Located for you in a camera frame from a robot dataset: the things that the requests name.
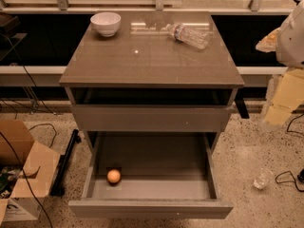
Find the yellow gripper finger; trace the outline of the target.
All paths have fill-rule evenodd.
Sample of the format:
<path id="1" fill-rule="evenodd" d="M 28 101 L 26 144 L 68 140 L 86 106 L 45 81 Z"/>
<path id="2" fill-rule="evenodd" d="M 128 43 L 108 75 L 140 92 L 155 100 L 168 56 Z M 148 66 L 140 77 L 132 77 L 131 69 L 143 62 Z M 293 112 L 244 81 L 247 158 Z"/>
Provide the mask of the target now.
<path id="1" fill-rule="evenodd" d="M 280 28 L 275 28 L 268 35 L 256 44 L 256 50 L 261 52 L 273 52 L 276 50 L 277 35 L 280 32 Z"/>

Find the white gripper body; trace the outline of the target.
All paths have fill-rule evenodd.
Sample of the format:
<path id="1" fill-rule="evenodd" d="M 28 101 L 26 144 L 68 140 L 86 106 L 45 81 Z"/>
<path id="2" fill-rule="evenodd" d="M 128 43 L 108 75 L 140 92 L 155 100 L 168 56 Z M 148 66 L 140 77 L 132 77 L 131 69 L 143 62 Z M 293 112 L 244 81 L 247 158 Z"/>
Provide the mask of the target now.
<path id="1" fill-rule="evenodd" d="M 264 121 L 281 126 L 300 105 L 304 103 L 304 69 L 289 68 L 278 80 Z"/>

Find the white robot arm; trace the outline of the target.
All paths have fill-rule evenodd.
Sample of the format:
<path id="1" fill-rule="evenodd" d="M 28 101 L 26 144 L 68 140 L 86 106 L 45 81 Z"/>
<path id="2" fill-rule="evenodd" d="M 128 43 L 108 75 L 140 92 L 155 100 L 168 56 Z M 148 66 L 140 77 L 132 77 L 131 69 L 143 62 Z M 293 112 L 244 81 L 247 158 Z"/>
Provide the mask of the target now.
<path id="1" fill-rule="evenodd" d="M 263 118 L 270 126 L 281 126 L 304 102 L 304 1 L 298 3 L 279 28 L 256 44 L 256 50 L 274 51 L 276 59 L 287 67 Z"/>

